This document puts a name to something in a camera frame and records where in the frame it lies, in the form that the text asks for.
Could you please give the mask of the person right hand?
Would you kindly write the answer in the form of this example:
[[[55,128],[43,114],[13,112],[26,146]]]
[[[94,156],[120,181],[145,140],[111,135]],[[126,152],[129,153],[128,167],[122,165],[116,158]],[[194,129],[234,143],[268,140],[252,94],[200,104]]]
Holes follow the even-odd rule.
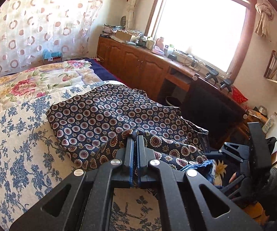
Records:
[[[240,174],[235,172],[229,180],[229,185],[233,185],[234,187],[240,187],[242,181],[245,179],[244,174]]]

